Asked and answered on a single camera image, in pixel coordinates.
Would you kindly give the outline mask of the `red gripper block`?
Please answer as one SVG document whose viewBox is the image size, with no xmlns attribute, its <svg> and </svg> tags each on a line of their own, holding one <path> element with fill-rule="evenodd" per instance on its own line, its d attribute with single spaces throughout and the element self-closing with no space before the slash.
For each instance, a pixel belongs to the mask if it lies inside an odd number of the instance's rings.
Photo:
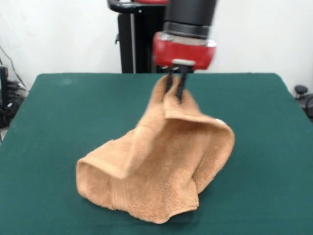
<svg viewBox="0 0 313 235">
<path fill-rule="evenodd" d="M 165 93 L 173 85 L 174 68 L 179 66 L 180 82 L 176 96 L 182 101 L 189 67 L 192 70 L 206 70 L 211 64 L 217 43 L 212 39 L 196 39 L 157 32 L 153 39 L 153 59 L 158 66 L 168 66 Z"/>
</svg>

